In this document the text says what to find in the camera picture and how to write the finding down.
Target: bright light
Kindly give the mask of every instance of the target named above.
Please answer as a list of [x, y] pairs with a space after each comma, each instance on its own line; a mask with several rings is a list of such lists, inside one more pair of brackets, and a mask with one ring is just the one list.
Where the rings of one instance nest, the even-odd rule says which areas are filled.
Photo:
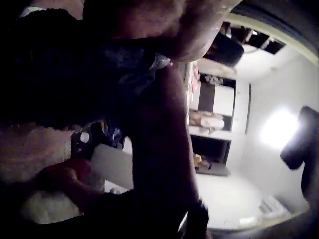
[[275, 112], [266, 122], [261, 139], [264, 143], [282, 149], [298, 128], [297, 118], [287, 110]]

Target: red fabric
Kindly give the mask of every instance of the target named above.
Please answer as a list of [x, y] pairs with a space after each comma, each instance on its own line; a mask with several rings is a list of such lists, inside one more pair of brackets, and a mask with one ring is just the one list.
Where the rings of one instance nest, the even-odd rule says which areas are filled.
[[77, 172], [78, 179], [83, 181], [89, 172], [88, 164], [89, 162], [84, 158], [70, 158], [64, 162], [49, 166], [45, 170], [54, 171], [63, 168], [71, 168]]

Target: floor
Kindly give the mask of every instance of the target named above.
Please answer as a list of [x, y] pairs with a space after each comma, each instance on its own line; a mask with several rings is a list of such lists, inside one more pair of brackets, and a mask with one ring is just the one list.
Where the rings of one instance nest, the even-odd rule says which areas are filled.
[[241, 218], [261, 215], [262, 193], [245, 177], [196, 174], [199, 195], [209, 212], [209, 228], [234, 229]]

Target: white wall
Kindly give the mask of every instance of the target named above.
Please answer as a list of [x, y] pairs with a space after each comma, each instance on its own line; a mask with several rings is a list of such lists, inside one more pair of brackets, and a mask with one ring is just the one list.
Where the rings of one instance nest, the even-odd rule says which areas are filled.
[[283, 67], [251, 85], [248, 134], [241, 171], [266, 194], [277, 197], [288, 209], [304, 209], [301, 193], [303, 166], [290, 171], [280, 159], [281, 149], [260, 141], [266, 120], [278, 108], [286, 108], [296, 117], [303, 105], [319, 110], [318, 67], [298, 56]]

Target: ceiling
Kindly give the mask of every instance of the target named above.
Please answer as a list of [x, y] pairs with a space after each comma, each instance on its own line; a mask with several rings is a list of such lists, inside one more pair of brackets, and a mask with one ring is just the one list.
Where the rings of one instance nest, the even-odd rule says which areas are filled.
[[235, 66], [237, 74], [233, 75], [232, 78], [246, 82], [259, 80], [297, 56], [299, 56], [299, 53], [289, 46], [283, 47], [275, 55], [263, 50], [257, 50], [253, 53], [244, 53]]
[[[256, 49], [249, 45], [243, 47], [245, 52]], [[251, 83], [263, 78], [299, 55], [290, 46], [283, 47], [275, 55], [259, 49], [252, 53], [244, 53], [234, 67], [235, 70], [205, 58], [199, 59], [198, 69], [200, 73], [219, 75]]]

